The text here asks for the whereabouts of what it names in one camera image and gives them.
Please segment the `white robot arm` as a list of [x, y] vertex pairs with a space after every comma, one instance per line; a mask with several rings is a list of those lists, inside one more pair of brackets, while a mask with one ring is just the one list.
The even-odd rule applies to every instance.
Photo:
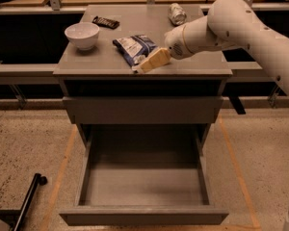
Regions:
[[244, 0], [216, 0], [208, 14], [165, 33], [165, 46], [137, 67], [143, 74], [202, 51], [244, 49], [289, 97], [289, 38], [265, 25]]

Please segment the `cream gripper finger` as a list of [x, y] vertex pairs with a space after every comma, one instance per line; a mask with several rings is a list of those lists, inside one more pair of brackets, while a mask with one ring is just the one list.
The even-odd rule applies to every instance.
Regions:
[[171, 60], [170, 51], [167, 48], [158, 48], [150, 53], [139, 65], [139, 73], [147, 73], [155, 68], [168, 64]]

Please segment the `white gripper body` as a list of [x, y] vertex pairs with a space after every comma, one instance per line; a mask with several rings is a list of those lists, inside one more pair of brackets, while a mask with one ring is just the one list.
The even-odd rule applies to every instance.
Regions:
[[184, 29], [185, 26], [182, 25], [165, 33], [165, 46], [170, 51], [171, 56], [177, 60], [192, 56], [185, 43]]

